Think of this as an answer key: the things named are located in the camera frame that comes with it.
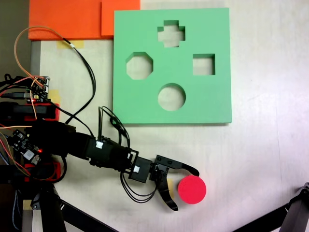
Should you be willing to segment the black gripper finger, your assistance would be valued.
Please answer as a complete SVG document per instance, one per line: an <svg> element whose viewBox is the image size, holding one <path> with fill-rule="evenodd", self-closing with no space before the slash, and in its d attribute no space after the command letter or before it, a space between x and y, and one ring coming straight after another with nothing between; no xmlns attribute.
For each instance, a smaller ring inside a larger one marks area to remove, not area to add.
<svg viewBox="0 0 309 232"><path fill-rule="evenodd" d="M177 204L173 201L170 193L169 193L169 187L166 177L162 177L160 180L156 183L157 190L164 201L164 203L173 211L178 211Z"/></svg>
<svg viewBox="0 0 309 232"><path fill-rule="evenodd" d="M194 176L199 176L199 171L196 168L194 168L190 165L187 165L185 163L182 163L182 162L179 162L179 161L176 161L176 160L170 160L169 165L170 165L170 168L172 168L172 169L175 169L175 170L184 169Z"/></svg>

